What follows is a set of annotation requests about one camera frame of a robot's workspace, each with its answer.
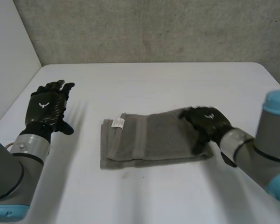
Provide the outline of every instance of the white logo on glove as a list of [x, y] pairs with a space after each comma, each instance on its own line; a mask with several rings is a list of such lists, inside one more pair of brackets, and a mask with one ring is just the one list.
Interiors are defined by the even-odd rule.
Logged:
[[214, 114], [212, 113], [211, 115], [205, 115], [205, 117], [209, 119], [214, 119]]
[[43, 109], [45, 106], [47, 106], [47, 105], [49, 105], [49, 104], [50, 104], [50, 102], [48, 102], [47, 104], [41, 104], [41, 103], [39, 103], [38, 105], [41, 106], [41, 108]]

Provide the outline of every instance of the robot finger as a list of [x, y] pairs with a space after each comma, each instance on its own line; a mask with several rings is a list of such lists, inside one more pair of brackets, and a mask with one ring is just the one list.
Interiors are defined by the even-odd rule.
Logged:
[[59, 80], [59, 81], [55, 82], [54, 84], [52, 84], [51, 89], [60, 90], [60, 88], [62, 87], [64, 82], [65, 82], [64, 80]]
[[73, 88], [75, 86], [74, 83], [66, 83], [63, 86], [63, 89], [60, 91], [61, 93], [63, 93], [66, 96], [66, 100], [69, 98], [69, 93], [71, 88]]

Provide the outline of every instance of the cable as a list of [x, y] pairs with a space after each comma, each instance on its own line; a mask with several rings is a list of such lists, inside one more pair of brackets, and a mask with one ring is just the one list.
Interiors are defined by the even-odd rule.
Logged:
[[11, 147], [14, 144], [14, 142], [9, 143], [8, 145], [5, 146], [6, 149], [8, 149], [9, 147]]

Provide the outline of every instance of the white wall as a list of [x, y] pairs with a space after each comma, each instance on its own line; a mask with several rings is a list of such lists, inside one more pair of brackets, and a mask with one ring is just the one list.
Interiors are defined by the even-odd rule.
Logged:
[[0, 119], [40, 68], [13, 1], [0, 0]]

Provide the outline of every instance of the gray concrete wall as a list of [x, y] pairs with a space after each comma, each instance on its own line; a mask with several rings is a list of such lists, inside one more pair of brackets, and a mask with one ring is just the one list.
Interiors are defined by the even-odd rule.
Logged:
[[14, 0], [42, 65], [258, 62], [280, 83], [280, 0]]

